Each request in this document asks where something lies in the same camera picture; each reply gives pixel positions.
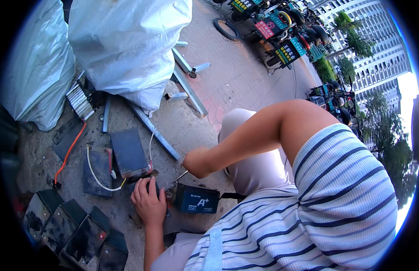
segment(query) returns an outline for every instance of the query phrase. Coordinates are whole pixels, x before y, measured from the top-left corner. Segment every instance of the hand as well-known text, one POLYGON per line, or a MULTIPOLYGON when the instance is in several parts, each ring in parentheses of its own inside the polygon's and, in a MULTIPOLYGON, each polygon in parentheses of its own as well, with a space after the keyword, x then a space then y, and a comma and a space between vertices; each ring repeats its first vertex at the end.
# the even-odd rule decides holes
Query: hand
POLYGON ((208 162, 206 161, 208 147, 198 147, 192 149, 185 155, 183 166, 197 178, 205 178, 212 173, 208 162))
POLYGON ((166 216, 166 195, 163 187, 159 191, 158 200, 155 177, 140 179, 131 193, 131 201, 136 206, 137 213, 142 218, 146 228, 163 227, 164 217, 166 216), (146 191, 148 182, 149 194, 146 191))

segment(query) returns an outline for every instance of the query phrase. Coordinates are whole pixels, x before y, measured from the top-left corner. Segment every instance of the brick pavement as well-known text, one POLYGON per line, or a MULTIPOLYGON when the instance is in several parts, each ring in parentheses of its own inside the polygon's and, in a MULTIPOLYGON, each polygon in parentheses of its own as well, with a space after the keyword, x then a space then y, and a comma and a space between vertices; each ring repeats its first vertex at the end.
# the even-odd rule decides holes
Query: brick pavement
MULTIPOLYGON (((213 26, 213 19, 229 12, 226 8, 223 4, 216 10, 212 2, 193 0, 192 21, 180 35, 180 40, 189 45, 177 48, 191 67, 211 63, 196 79, 187 78, 208 111, 207 120, 217 131, 223 116, 234 108, 258 111, 275 102, 305 98, 305 90, 321 83, 308 69, 310 63, 300 59, 294 62, 293 70, 285 68, 269 76, 248 44, 226 39, 213 26)), ((244 25, 235 26, 240 30, 244 25)))

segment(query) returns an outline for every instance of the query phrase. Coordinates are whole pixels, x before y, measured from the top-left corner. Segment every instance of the red wire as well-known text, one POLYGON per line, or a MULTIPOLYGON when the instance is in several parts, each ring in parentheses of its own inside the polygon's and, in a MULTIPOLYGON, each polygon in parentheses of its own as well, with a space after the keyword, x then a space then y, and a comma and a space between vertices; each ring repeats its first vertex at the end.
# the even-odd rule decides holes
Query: red wire
POLYGON ((65 160, 63 160, 63 164, 60 167, 60 169, 56 172, 55 176, 54 176, 54 184, 57 184, 57 176, 59 175, 59 173, 63 170, 63 168, 65 167, 66 164, 66 160, 68 160, 68 156, 69 153, 71 153, 72 148, 74 147, 75 143, 77 142, 78 138, 82 135, 83 130, 86 128, 86 123, 83 124, 83 128, 80 131, 80 133, 78 133, 77 137, 74 139, 74 142, 72 142, 71 147, 69 147, 68 152, 66 153, 65 156, 65 160))

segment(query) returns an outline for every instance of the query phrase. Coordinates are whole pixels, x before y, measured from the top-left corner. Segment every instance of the person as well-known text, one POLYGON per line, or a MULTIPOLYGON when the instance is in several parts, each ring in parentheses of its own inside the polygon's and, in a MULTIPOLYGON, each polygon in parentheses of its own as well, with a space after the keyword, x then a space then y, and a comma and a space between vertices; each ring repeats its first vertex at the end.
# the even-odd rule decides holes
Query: person
POLYGON ((198 178, 227 167, 247 197, 204 235, 179 233, 166 250, 163 190, 158 200, 155 180, 140 180, 132 201, 146 225, 146 271, 369 270, 395 237, 386 170, 349 127, 306 100, 229 112, 219 144, 191 150, 183 165, 198 178))

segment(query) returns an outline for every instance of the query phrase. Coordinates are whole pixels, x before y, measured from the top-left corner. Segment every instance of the white sack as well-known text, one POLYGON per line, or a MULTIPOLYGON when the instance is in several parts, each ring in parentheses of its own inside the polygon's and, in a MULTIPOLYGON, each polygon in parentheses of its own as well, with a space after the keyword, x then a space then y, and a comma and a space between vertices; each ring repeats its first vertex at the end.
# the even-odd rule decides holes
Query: white sack
POLYGON ((42 0, 12 48, 1 82, 1 103, 16 121, 55 127, 75 75, 60 0, 42 0))
POLYGON ((192 0, 74 0, 69 43, 96 90, 159 108, 192 0))

